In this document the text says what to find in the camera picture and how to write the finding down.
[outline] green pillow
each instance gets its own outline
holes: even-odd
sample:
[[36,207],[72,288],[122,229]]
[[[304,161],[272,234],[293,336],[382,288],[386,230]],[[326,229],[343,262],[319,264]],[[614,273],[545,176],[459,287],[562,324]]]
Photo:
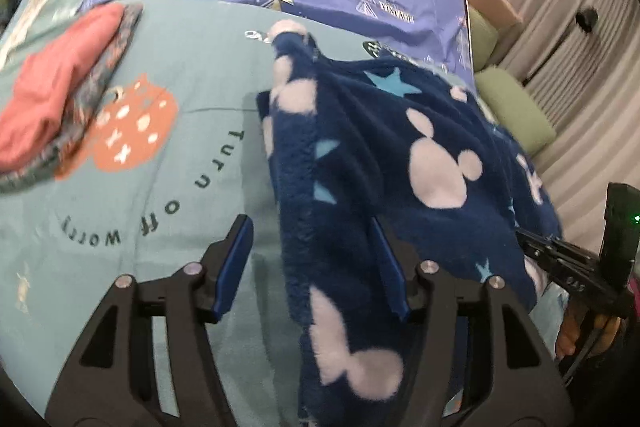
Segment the green pillow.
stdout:
[[469,7],[469,24],[471,26],[471,52],[474,56],[474,71],[481,71],[498,43],[498,30],[491,26],[472,6]]
[[556,131],[520,83],[493,66],[476,73],[476,87],[495,118],[529,155],[556,139]]

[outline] navy fleece blanket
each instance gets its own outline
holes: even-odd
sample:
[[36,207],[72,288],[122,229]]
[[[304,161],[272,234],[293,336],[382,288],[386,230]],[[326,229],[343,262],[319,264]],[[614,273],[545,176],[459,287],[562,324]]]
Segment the navy fleece blanket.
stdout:
[[456,277],[502,276],[529,310],[545,279],[514,227],[559,235],[558,218],[525,153],[465,89],[390,54],[330,60],[292,21],[270,38],[274,85],[257,103],[303,327],[300,414],[380,425],[413,334],[386,302],[371,217]]

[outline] teal bedsheet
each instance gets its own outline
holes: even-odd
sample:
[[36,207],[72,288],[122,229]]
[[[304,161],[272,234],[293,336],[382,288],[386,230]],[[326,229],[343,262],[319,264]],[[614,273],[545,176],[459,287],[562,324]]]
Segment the teal bedsheet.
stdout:
[[[165,277],[199,259],[246,213],[254,218],[254,249],[234,307],[210,328],[210,343],[241,426],[293,425],[298,331],[286,307],[255,110],[255,95],[272,83],[273,51],[260,34],[291,16],[225,2],[141,1],[145,11],[97,119],[103,126],[94,125],[77,164],[62,179],[0,197],[0,357],[43,412],[76,337],[118,274]],[[18,50],[0,73],[0,108],[18,57],[69,23],[30,36]],[[305,24],[329,56],[369,57],[363,38]],[[114,140],[114,129],[124,137]],[[131,151],[122,162],[125,142]],[[160,334],[155,343],[164,406],[175,412]]]

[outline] human hand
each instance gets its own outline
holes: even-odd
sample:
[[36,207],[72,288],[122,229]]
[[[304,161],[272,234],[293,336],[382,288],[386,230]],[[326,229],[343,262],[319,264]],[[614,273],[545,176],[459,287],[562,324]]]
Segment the human hand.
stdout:
[[[559,360],[566,356],[575,354],[575,343],[580,337],[580,324],[588,311],[588,308],[578,299],[569,299],[569,304],[564,312],[564,319],[560,326],[558,339],[556,340],[556,356]],[[616,338],[616,334],[622,323],[619,317],[607,317],[607,315],[597,315],[594,321],[594,328],[602,329],[600,339],[593,346],[590,357],[604,353]]]

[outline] pillow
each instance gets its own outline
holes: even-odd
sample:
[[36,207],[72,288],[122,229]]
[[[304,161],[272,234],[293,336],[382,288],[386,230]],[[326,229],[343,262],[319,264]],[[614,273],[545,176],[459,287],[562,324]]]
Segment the pillow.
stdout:
[[546,116],[507,71],[490,67],[477,73],[476,87],[495,118],[530,156],[556,139]]
[[480,12],[469,7],[471,27],[471,52],[474,58],[474,71],[484,70],[487,60],[498,43],[498,30],[491,26]]
[[501,30],[522,22],[513,6],[507,0],[468,0],[494,28]]
[[482,111],[482,114],[486,118],[487,122],[499,123],[498,119],[495,118],[495,115],[491,112],[491,109],[489,109],[489,106],[486,105],[486,102],[482,98],[480,98],[480,96],[476,96],[476,102],[478,102],[478,107]]

